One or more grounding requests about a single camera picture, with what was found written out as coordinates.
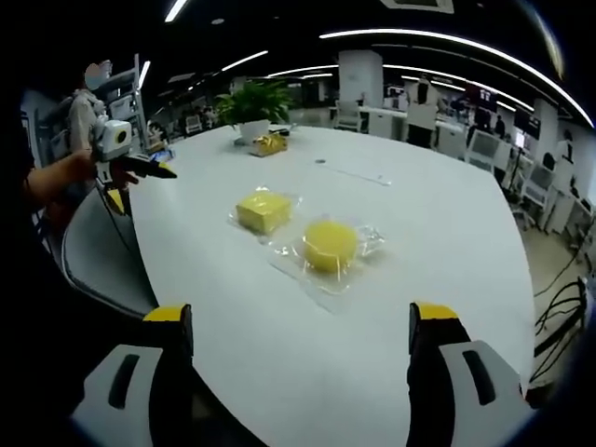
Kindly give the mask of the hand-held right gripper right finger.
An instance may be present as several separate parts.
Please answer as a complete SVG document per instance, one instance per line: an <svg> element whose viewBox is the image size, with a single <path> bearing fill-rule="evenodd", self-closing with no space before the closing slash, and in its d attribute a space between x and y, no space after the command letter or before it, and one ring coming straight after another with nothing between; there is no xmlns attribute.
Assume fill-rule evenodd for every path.
<svg viewBox="0 0 596 447"><path fill-rule="evenodd" d="M504 446L534 413L516 371L444 305L410 304L409 446Z"/></svg>

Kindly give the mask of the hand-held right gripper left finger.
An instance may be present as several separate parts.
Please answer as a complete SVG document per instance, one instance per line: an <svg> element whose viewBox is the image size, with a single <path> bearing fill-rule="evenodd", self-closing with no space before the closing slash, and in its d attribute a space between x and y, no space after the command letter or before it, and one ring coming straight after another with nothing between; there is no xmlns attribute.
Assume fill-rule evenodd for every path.
<svg viewBox="0 0 596 447"><path fill-rule="evenodd" d="M184 446L192 425L192 307L155 308L133 340L88 375L71 424L90 446Z"/></svg>

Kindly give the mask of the person's left hand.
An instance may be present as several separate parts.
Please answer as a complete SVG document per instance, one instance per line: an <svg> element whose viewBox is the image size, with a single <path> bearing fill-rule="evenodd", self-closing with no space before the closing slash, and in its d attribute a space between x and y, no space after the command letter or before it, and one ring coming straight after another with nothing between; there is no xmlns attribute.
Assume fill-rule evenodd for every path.
<svg viewBox="0 0 596 447"><path fill-rule="evenodd" d="M67 183L81 183L92 181L96 174L96 165L90 150L79 150L65 158ZM119 165L112 164L111 178L118 187L127 187L129 184L138 184L139 180L133 174L124 171Z"/></svg>

